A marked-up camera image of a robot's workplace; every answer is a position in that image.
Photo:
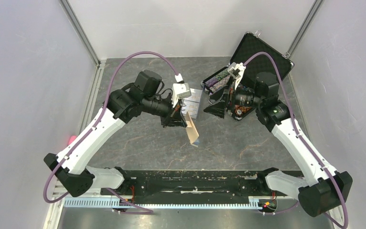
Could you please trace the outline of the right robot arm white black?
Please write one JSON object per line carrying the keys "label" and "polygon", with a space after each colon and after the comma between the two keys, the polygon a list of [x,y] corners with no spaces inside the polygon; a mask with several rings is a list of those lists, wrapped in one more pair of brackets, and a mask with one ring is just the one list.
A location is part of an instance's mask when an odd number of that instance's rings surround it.
{"label": "right robot arm white black", "polygon": [[256,76],[252,89],[229,85],[212,96],[214,103],[204,112],[224,118],[235,113],[236,106],[255,109],[257,119],[290,153],[303,178],[288,175],[277,168],[257,174],[256,189],[263,195],[277,191],[296,199],[311,217],[338,206],[346,207],[353,180],[348,172],[338,172],[312,145],[301,130],[290,107],[278,98],[279,81],[272,73]]}

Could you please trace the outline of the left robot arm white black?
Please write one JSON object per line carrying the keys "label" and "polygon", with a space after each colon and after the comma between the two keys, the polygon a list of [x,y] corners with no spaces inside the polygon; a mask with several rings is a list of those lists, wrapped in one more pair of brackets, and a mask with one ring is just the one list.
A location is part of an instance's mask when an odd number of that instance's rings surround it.
{"label": "left robot arm white black", "polygon": [[91,123],[69,146],[56,155],[45,156],[44,162],[68,194],[79,197],[91,188],[112,188],[118,194],[130,190],[131,182],[120,168],[94,168],[88,163],[113,134],[142,113],[158,116],[162,127],[187,127],[181,108],[191,90],[180,74],[176,77],[171,93],[162,98],[157,92],[164,86],[161,76],[149,70],[139,72],[133,83],[110,93]]}

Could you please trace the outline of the clear sleeve with credit cards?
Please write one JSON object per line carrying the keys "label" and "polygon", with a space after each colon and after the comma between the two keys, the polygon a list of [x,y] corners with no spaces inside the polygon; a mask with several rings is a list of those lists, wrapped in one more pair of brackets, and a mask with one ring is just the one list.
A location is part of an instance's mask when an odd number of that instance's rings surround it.
{"label": "clear sleeve with credit cards", "polygon": [[196,119],[199,113],[202,90],[191,89],[191,96],[183,99],[182,113],[189,113],[192,119]]}

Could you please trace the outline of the pink brown poker chip row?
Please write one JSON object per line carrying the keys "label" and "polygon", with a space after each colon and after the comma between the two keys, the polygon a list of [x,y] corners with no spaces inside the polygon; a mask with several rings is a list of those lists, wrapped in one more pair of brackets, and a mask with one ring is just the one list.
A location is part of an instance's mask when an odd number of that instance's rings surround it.
{"label": "pink brown poker chip row", "polygon": [[230,77],[227,76],[223,78],[222,80],[218,81],[216,84],[210,87],[211,93],[215,93],[219,91],[221,88],[225,87],[229,81]]}

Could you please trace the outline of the purple green poker chip row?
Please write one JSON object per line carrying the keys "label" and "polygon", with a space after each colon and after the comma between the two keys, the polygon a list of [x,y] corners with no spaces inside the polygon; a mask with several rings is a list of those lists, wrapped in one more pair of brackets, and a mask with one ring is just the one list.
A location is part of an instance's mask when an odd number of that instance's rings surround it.
{"label": "purple green poker chip row", "polygon": [[229,76],[228,71],[222,70],[219,73],[212,76],[210,79],[206,80],[204,85],[207,86],[208,88],[211,88],[212,86],[214,86],[215,84],[222,81],[224,78],[226,78],[228,76]]}

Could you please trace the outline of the black poker chip case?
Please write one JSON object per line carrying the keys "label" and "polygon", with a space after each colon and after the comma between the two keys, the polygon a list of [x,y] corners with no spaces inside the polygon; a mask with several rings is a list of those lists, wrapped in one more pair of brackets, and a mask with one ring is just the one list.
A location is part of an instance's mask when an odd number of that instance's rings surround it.
{"label": "black poker chip case", "polygon": [[243,112],[243,118],[252,111],[256,112],[258,120],[264,124],[278,125],[290,118],[288,107],[279,100],[280,83],[289,74],[294,64],[270,45],[262,41],[255,34],[247,32],[228,65],[202,81],[202,87],[209,94],[209,103],[223,103],[220,101],[222,89],[233,89],[233,78],[227,85],[215,93],[204,85],[205,81],[222,70],[227,70],[233,62],[246,66],[243,78],[237,89],[243,92],[236,96],[237,114]]}

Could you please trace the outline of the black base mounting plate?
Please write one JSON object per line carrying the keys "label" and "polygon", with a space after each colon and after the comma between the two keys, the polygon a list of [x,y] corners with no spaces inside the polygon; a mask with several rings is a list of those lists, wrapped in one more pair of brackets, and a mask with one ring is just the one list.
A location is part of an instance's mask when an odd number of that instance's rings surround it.
{"label": "black base mounting plate", "polygon": [[102,195],[130,196],[134,204],[234,204],[249,197],[283,197],[262,190],[254,170],[123,170],[124,181]]}

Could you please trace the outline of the pink cylindrical object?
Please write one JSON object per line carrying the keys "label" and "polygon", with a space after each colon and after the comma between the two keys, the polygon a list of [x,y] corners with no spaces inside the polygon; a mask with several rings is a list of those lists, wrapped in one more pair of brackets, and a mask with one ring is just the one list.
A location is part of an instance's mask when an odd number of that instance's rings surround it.
{"label": "pink cylindrical object", "polygon": [[76,135],[72,135],[69,140],[68,140],[68,145],[71,145],[73,143],[73,141],[77,138]]}

